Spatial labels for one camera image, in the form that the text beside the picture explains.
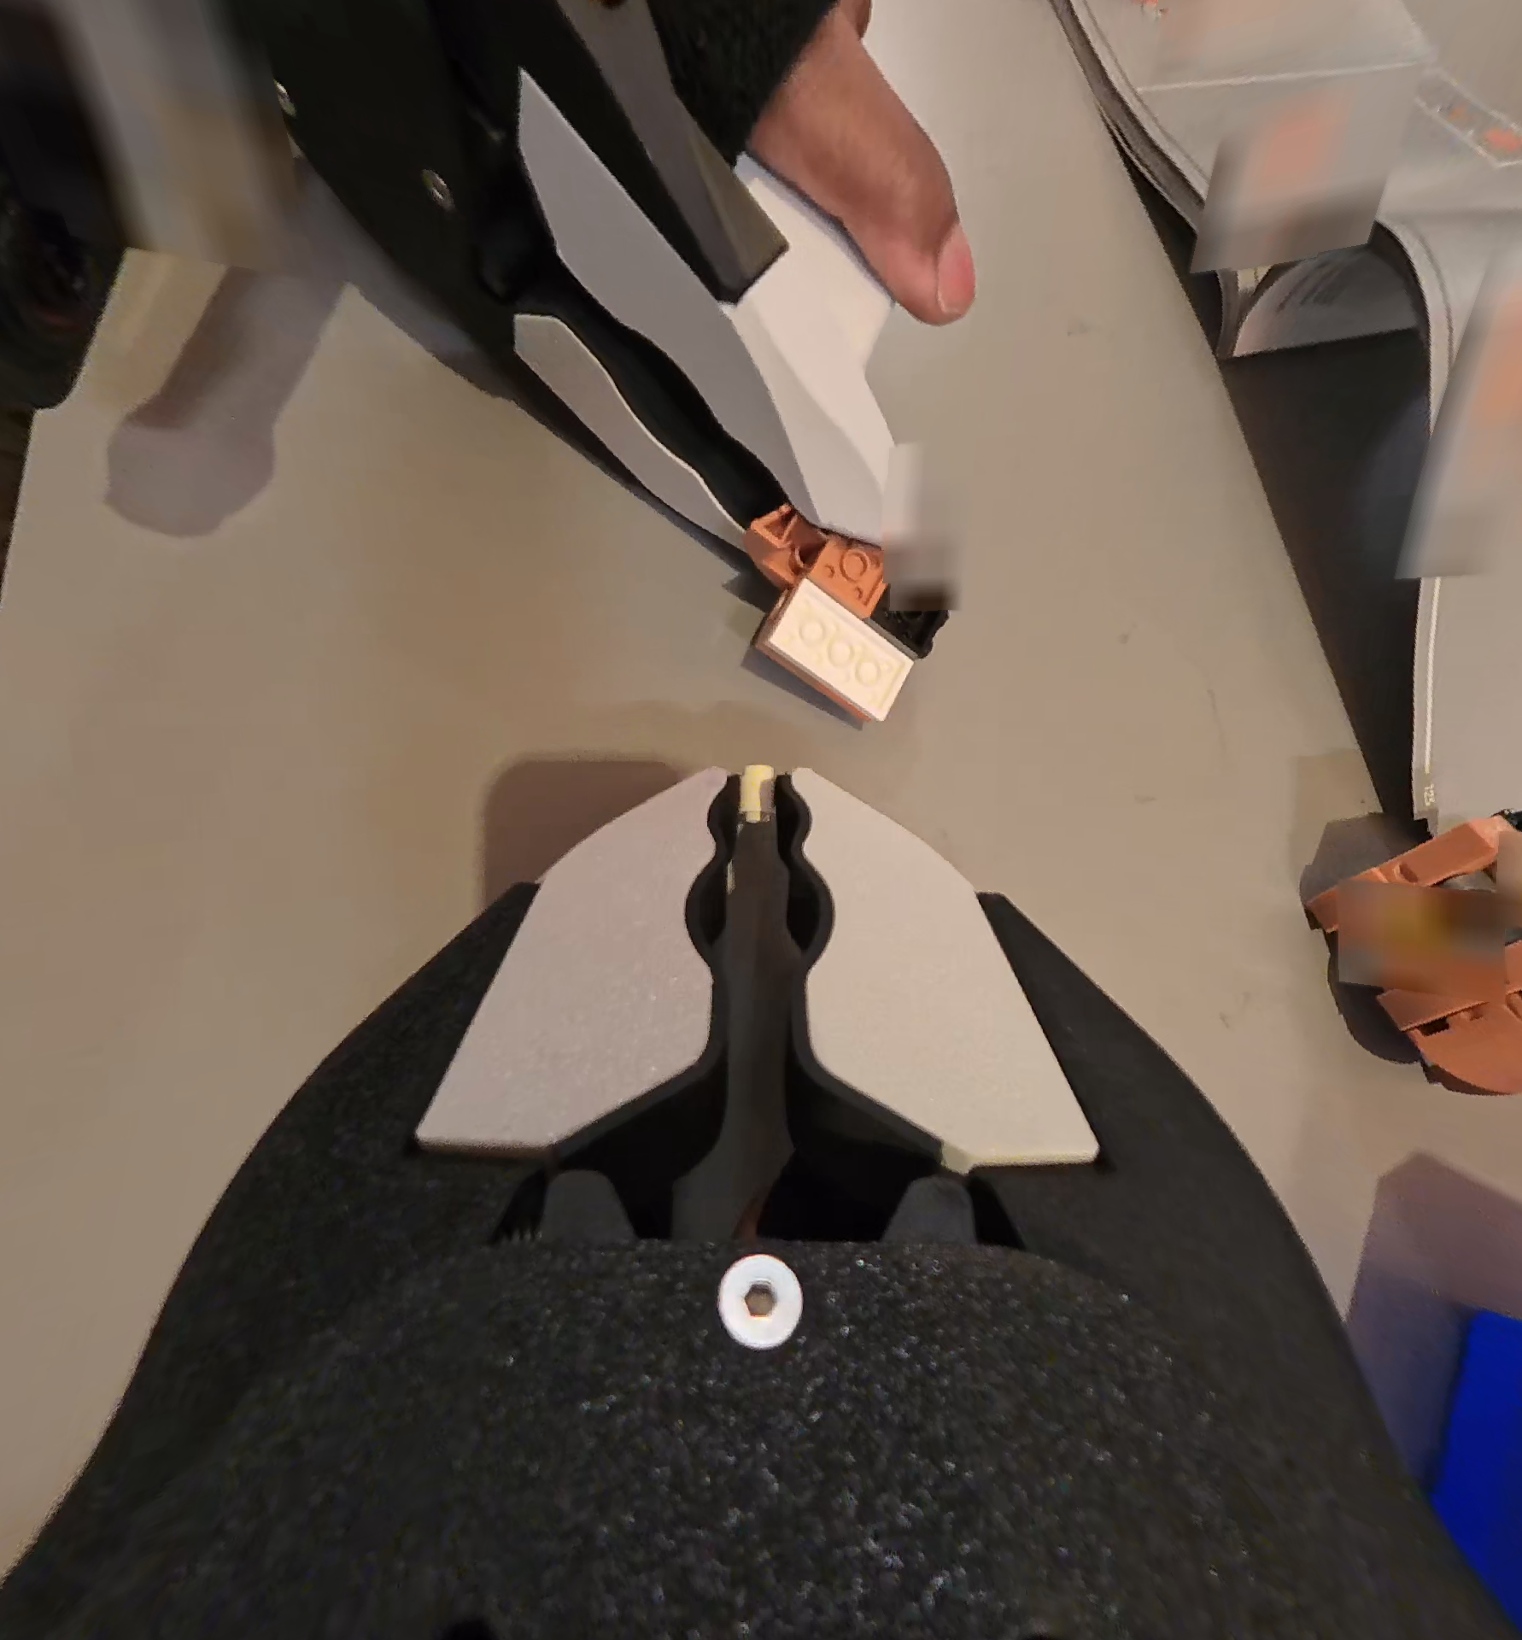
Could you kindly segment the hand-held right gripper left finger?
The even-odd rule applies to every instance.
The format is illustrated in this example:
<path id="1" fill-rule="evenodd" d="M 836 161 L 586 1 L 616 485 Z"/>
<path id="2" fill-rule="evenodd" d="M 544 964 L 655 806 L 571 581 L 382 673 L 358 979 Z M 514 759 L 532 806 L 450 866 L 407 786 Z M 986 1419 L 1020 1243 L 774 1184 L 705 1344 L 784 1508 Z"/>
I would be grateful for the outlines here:
<path id="1" fill-rule="evenodd" d="M 547 866 L 421 1116 L 417 1145 L 553 1155 L 668 1093 L 715 1040 L 723 798 L 705 766 Z"/>

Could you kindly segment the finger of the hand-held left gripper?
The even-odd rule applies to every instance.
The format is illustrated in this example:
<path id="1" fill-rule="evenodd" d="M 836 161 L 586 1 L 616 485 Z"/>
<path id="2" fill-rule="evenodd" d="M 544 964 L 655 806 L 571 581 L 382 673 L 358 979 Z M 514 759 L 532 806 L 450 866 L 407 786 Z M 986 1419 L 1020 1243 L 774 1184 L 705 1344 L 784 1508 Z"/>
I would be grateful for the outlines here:
<path id="1" fill-rule="evenodd" d="M 883 538 L 895 442 L 867 370 L 893 298 L 842 228 L 748 153 L 715 161 L 713 177 L 739 183 L 785 239 L 739 300 L 719 300 L 526 71 L 518 136 L 553 247 L 586 294 L 688 378 L 799 513 Z"/>
<path id="2" fill-rule="evenodd" d="M 649 497 L 713 538 L 743 538 L 764 476 L 629 343 L 594 341 L 555 314 L 516 314 L 512 349 Z"/>

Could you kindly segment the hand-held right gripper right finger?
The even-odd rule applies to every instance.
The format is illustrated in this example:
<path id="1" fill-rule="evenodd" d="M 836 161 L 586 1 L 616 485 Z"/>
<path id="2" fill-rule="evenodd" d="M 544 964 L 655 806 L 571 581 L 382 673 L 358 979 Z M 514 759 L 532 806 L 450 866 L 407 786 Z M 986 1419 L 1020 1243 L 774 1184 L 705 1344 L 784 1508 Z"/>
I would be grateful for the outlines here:
<path id="1" fill-rule="evenodd" d="M 971 882 L 883 811 L 795 768 L 807 942 L 801 1055 L 875 1141 L 977 1167 L 1088 1163 L 1098 1139 Z"/>

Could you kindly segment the small orange brown brick assembly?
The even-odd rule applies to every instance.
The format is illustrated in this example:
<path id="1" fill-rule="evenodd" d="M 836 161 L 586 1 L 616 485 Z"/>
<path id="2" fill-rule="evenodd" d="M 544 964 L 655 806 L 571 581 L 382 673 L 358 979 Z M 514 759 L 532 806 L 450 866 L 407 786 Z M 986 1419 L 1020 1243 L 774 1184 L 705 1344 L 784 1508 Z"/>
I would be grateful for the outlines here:
<path id="1" fill-rule="evenodd" d="M 949 618 L 940 589 L 905 591 L 877 544 L 791 505 L 750 519 L 743 548 L 774 591 L 752 649 L 860 722 L 883 722 Z"/>

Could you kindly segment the blue plastic bin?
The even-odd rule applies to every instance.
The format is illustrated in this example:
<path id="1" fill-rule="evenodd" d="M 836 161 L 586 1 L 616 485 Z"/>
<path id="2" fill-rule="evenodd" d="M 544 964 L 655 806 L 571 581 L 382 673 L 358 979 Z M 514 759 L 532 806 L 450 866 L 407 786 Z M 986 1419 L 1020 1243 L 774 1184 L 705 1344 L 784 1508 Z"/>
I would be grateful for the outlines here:
<path id="1" fill-rule="evenodd" d="M 1431 1504 L 1522 1631 L 1522 1319 L 1468 1317 Z"/>

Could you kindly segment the grey instruction booklet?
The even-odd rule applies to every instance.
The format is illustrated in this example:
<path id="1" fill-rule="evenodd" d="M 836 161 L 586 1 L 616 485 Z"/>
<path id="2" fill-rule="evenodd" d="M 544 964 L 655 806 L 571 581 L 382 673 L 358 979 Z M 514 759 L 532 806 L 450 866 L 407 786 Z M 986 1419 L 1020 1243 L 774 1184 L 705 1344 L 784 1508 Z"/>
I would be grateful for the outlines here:
<path id="1" fill-rule="evenodd" d="M 1522 807 L 1522 3 L 1055 3 L 1111 138 L 1189 230 L 1371 780 Z"/>

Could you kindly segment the grey desk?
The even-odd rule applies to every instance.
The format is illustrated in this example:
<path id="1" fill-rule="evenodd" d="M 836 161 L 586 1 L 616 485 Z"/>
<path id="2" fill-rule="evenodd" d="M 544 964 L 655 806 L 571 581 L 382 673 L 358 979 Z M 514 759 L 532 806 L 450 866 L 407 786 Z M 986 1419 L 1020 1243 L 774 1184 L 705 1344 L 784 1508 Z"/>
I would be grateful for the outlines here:
<path id="1" fill-rule="evenodd" d="M 871 378 L 967 601 L 858 727 L 746 659 L 729 558 L 352 273 L 218 384 L 274 468 L 106 501 L 218 273 L 120 274 L 34 419 L 0 614 L 0 1579 L 315 1063 L 505 884 L 707 765 L 805 765 L 998 889 L 1201 1087 L 1338 1307 L 1522 1298 L 1522 1098 L 1351 1040 L 1299 874 L 1371 786 L 1197 319 L 1047 3 L 877 3 L 977 304 Z"/>

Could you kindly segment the person's left hand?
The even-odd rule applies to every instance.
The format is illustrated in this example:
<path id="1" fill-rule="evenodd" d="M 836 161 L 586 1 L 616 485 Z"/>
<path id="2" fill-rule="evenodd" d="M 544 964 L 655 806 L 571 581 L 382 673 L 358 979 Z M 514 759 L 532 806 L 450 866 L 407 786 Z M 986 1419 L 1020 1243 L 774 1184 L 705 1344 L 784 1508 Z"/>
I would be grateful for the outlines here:
<path id="1" fill-rule="evenodd" d="M 842 228 L 901 308 L 942 325 L 973 304 L 973 251 L 938 150 L 867 50 L 869 11 L 832 3 L 746 150 Z"/>

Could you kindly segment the colourful brick model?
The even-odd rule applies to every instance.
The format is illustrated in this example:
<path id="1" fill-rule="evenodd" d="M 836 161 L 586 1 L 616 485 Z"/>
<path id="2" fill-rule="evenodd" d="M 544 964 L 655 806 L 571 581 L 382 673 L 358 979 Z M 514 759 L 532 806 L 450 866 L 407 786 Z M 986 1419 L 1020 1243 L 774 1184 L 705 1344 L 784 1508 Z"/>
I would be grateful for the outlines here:
<path id="1" fill-rule="evenodd" d="M 1522 809 L 1470 817 L 1303 897 L 1330 973 L 1431 1079 L 1522 1094 Z"/>

